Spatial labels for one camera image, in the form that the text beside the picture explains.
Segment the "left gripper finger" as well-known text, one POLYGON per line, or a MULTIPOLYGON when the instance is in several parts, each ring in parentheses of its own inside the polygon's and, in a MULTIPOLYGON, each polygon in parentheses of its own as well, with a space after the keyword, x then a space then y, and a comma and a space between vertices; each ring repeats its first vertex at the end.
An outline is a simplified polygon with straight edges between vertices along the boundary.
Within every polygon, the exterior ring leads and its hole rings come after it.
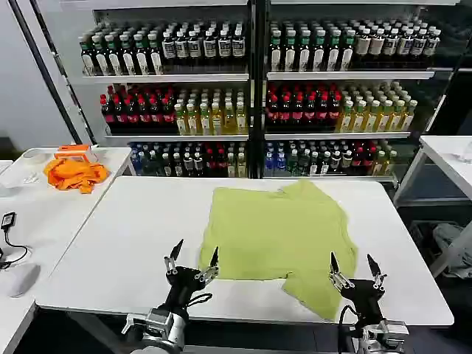
POLYGON ((175 245, 169 256, 164 257, 164 264, 166 267, 166 275, 177 275, 176 261, 180 254, 181 247, 183 246, 184 240, 181 239, 177 245, 175 245))
POLYGON ((203 271, 197 273, 195 275, 195 279, 199 282, 211 282, 218 276, 218 274, 218 247, 216 247, 210 260, 209 266, 206 267, 203 271))

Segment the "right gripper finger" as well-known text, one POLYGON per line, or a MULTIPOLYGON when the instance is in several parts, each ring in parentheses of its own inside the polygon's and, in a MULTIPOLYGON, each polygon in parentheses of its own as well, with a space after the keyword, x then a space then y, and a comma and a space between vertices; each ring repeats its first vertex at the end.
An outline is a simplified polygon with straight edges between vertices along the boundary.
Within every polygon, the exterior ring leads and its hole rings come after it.
POLYGON ((340 272, 336 256, 333 252, 330 253, 329 278, 335 288, 353 288, 353 283, 350 279, 340 272))
POLYGON ((377 290, 383 290, 384 280, 387 277, 387 274, 384 274, 381 271, 379 264, 374 260, 374 258, 370 254, 367 255, 367 261, 369 263, 369 269, 373 276, 373 288, 377 290))

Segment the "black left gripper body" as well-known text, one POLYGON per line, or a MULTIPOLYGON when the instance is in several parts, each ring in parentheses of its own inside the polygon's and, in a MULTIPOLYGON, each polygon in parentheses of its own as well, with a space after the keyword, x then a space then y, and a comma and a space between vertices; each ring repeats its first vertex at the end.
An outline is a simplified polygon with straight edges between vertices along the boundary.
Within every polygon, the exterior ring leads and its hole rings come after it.
POLYGON ((164 308, 171 312, 186 309, 192 301, 192 295, 206 287, 206 281, 201 279, 198 269, 177 266, 166 272, 166 278, 170 291, 164 302, 164 308))

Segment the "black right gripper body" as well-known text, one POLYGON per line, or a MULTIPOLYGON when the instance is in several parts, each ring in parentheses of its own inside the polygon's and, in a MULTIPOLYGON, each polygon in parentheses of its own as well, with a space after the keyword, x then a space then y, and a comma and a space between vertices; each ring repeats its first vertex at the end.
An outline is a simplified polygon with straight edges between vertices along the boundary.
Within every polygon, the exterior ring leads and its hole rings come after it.
POLYGON ((382 287, 375 288, 372 280, 351 279, 351 283, 354 287, 342 288, 341 296, 354 305, 358 317, 355 326, 378 325, 384 319, 378 302, 385 290, 382 287))

